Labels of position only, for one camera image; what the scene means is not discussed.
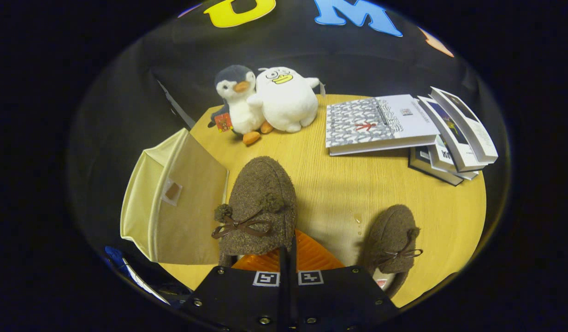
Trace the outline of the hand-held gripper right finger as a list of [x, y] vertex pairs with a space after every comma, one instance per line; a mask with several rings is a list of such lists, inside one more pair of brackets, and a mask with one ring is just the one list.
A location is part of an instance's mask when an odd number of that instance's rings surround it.
[[301, 332], [376, 332], [400, 311], [362, 266], [344, 266], [296, 230], [292, 305]]

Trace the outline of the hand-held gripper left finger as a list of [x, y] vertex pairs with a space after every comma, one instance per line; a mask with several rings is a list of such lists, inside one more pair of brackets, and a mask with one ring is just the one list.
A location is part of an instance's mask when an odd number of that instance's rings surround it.
[[280, 247], [278, 273], [217, 266], [181, 305], [202, 332], [282, 332], [288, 318], [290, 255]]

